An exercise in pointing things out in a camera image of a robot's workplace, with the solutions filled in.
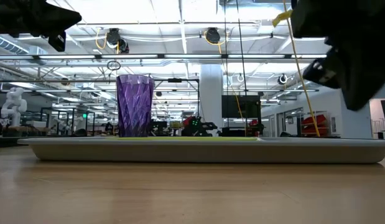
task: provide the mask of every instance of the yellow hose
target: yellow hose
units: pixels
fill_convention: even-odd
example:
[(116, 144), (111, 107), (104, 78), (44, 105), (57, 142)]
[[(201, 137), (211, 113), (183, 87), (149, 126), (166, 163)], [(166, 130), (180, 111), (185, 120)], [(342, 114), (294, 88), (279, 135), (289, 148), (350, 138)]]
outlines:
[[(284, 3), (285, 12), (288, 12), (288, 10), (286, 8), (286, 1), (282, 0), (282, 2)], [(311, 114), (311, 117), (312, 117), (312, 120), (313, 120), (313, 123), (314, 123), (314, 126), (315, 126), (315, 132), (317, 132), (317, 136), (320, 137), (318, 126), (317, 126), (317, 119), (315, 119), (314, 113), (312, 111), (310, 98), (308, 97), (308, 93), (307, 93), (307, 89), (305, 87), (305, 83), (304, 83), (304, 80), (303, 80), (302, 72), (300, 71), (299, 59), (297, 58), (296, 46), (295, 46), (294, 39), (293, 39), (293, 34), (292, 34), (292, 27), (290, 26), (289, 19), (286, 19), (286, 21), (287, 21), (287, 28), (289, 29), (289, 37), (290, 37), (290, 39), (292, 41), (292, 47), (293, 47), (294, 58), (295, 58), (296, 65), (297, 65), (297, 71), (299, 73), (300, 81), (302, 82), (302, 85), (303, 85), (305, 97), (307, 98), (308, 108), (310, 109), (310, 114)]]
[(108, 33), (105, 33), (105, 40), (104, 40), (104, 47), (101, 47), (99, 44), (98, 44), (98, 34), (100, 34), (100, 29), (97, 29), (97, 36), (95, 37), (95, 45), (97, 45), (97, 47), (101, 50), (104, 50), (104, 48), (106, 47), (106, 36), (108, 35)]

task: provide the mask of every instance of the ceiling pipe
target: ceiling pipe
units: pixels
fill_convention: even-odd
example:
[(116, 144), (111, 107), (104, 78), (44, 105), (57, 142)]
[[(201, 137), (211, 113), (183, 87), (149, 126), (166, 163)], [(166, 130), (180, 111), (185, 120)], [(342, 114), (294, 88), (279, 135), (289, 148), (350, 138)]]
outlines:
[[(104, 29), (109, 29), (112, 27), (121, 28), (121, 26), (179, 26), (179, 22), (124, 22), (124, 23), (89, 23), (89, 24), (77, 24), (79, 28), (82, 27), (100, 27)], [(224, 25), (224, 22), (184, 22), (184, 25), (200, 25), (200, 26), (220, 26)], [(241, 22), (241, 26), (254, 26), (257, 25), (257, 22)], [(227, 26), (239, 26), (238, 21), (227, 22)]]
[[(41, 49), (37, 46), (30, 46), (23, 43), (19, 43), (16, 39), (8, 36), (0, 36), (0, 48), (7, 50), (16, 55), (45, 55), (47, 51)], [(38, 63), (39, 65), (44, 65), (43, 60), (29, 60), (31, 63)]]
[[(164, 67), (170, 63), (174, 63), (174, 61), (170, 60), (163, 60), (160, 63), (130, 63), (130, 62), (119, 62), (122, 67)], [(2, 63), (3, 65), (6, 66), (11, 66), (11, 63)], [(33, 63), (22, 63), (18, 64), (17, 67), (19, 68), (47, 68), (47, 67), (53, 67), (53, 68), (61, 68), (61, 67), (106, 67), (107, 62), (57, 62), (57, 63), (46, 63), (45, 65), (36, 65)]]
[[(10, 75), (15, 75), (15, 76), (18, 76), (19, 78), (22, 78), (22, 77), (27, 77), (27, 78), (33, 78), (33, 79), (36, 79), (37, 77), (32, 75), (32, 74), (29, 74), (27, 72), (24, 72), (24, 71), (21, 71), (21, 70), (17, 70), (15, 69), (14, 67), (10, 67), (8, 65), (5, 65), (5, 64), (2, 64), (0, 63), (0, 68), (2, 70), (4, 70), (4, 74), (10, 74)], [(12, 82), (21, 82), (21, 83), (44, 83), (45, 85), (48, 85), (49, 87), (55, 89), (55, 90), (62, 90), (60, 88), (60, 86), (58, 85), (50, 85), (49, 83), (43, 81), (43, 80), (0, 80), (0, 83), (12, 83)], [(73, 96), (77, 96), (77, 97), (80, 97), (79, 94), (74, 94), (74, 93), (71, 93)]]

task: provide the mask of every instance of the wooden table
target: wooden table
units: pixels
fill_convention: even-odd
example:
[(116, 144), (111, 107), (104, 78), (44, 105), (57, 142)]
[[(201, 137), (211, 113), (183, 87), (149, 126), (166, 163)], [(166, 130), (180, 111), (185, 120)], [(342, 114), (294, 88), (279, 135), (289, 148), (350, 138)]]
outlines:
[(385, 223), (375, 165), (41, 162), (0, 149), (0, 223)]

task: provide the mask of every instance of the purple glass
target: purple glass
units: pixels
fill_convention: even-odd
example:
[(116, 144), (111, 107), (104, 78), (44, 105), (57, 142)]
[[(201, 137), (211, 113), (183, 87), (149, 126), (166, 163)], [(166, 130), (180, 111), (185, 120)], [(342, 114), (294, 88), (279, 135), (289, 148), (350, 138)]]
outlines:
[(116, 78), (116, 87), (118, 89), (119, 136), (148, 136), (155, 88), (154, 80), (142, 75), (120, 75)]

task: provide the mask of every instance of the black pole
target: black pole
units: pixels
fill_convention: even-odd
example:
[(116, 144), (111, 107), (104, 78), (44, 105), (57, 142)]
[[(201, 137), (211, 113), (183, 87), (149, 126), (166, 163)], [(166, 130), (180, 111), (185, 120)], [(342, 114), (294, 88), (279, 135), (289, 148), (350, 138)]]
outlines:
[(86, 111), (86, 136), (87, 136), (87, 124), (88, 124), (88, 111)]
[[(228, 43), (227, 43), (227, 1), (224, 2), (224, 31), (225, 31), (225, 54), (228, 55)], [(227, 128), (230, 127), (230, 98), (228, 97), (228, 85), (229, 78), (228, 78), (228, 57), (225, 58), (225, 77), (227, 79)]]
[(73, 134), (73, 121), (75, 120), (75, 109), (72, 108), (72, 126), (70, 127), (70, 134)]
[[(236, 11), (238, 12), (238, 15), (239, 15), (239, 4), (238, 4), (238, 0), (236, 0)], [(239, 18), (238, 16), (238, 25), (239, 25), (239, 39), (240, 39), (240, 44), (241, 44), (241, 56), (242, 56), (242, 68), (243, 68), (243, 82), (244, 82), (244, 95), (245, 97), (247, 98), (248, 97), (248, 90), (247, 90), (247, 86), (246, 86), (246, 73), (245, 73), (245, 69), (244, 69), (244, 56), (243, 56), (243, 45), (242, 45), (242, 30), (241, 30), (241, 19)], [(246, 116), (246, 126), (245, 127), (248, 127), (248, 117)]]
[(200, 84), (199, 84), (199, 81), (197, 81), (198, 83), (198, 116), (199, 116), (199, 104), (200, 104)]
[(60, 112), (58, 111), (57, 135), (59, 131), (60, 131)]
[[(67, 123), (65, 124), (65, 127), (68, 125), (68, 121), (69, 121), (69, 113), (67, 112)], [(65, 128), (65, 133), (66, 135), (68, 135), (68, 131), (66, 128)]]
[(40, 109), (40, 121), (43, 121), (43, 108)]
[(95, 112), (93, 112), (93, 136), (95, 135)]

